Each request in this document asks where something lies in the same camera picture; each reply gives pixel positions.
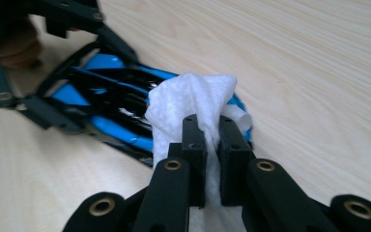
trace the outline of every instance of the light wood surface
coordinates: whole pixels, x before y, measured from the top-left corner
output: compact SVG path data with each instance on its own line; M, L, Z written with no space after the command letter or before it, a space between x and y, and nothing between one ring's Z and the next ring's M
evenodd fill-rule
M101 1L106 22L143 63L174 73L230 73L254 120L259 158L304 191L371 200L371 1ZM37 24L41 19L34 18ZM10 71L34 91L93 40L44 32L43 66ZM61 231L99 191L128 197L151 170L84 135L41 130L0 109L0 231Z

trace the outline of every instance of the paper towel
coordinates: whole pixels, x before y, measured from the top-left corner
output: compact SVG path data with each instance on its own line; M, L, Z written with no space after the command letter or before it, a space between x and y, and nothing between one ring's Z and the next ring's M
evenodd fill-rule
M241 131L248 130L251 117L232 98L237 79L232 75L185 73L159 84L149 94L147 120L153 126L155 165L167 158L170 143L182 142L184 117L196 114L198 127L207 141L206 207L190 210L189 231L244 231L241 207L222 207L219 197L219 115L233 119Z

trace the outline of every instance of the screw hole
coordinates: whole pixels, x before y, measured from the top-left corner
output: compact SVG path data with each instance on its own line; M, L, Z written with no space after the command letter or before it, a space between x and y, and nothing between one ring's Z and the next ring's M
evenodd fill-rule
M275 166L268 161L257 162L257 167L263 171L273 171L275 169Z
M94 202L90 208L89 213L93 216L99 217L110 213L115 207L115 202L111 198L103 198Z
M164 167L168 170L177 170L182 167L182 164L177 160L169 160L164 164Z
M351 214L359 218L371 219L371 209L365 204L353 200L345 201L343 204Z
M190 143L190 144L188 144L188 147L189 148L198 148L199 145L198 144L195 144L195 143Z

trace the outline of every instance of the black metal bracket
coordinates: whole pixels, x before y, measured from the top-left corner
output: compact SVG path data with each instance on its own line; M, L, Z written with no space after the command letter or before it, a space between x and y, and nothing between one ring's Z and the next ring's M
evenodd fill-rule
M71 28L85 30L98 35L94 43L78 50L67 61L61 64L46 79L37 91L26 98L16 97L5 70L0 65L0 107L14 109L28 117L43 129L57 127L67 133L83 132L84 125L59 111L45 98L45 91L58 79L65 77L73 65L78 65L82 57L96 48L106 49L117 54L128 67L136 67L139 63L134 50L110 28L103 23L103 15L96 0L23 0L14 4L3 0L2 9L13 7L16 16L27 14L41 15L46 19L46 30L56 36L66 37ZM5 11L0 10L0 17L5 18ZM5 30L4 19L0 20L0 31Z
M332 199L330 207L318 203L281 165L256 159L233 120L221 116L219 130L221 202L223 206L243 206L246 231L371 231L370 201L341 195ZM102 195L88 198L64 231L188 231L188 207L204 207L206 156L197 117L190 115L183 120L182 143L170 144L168 159L157 164L147 188L119 205L99 206L101 216L92 214L91 209L107 200ZM107 215L109 208L119 207L115 209L122 212L118 217Z

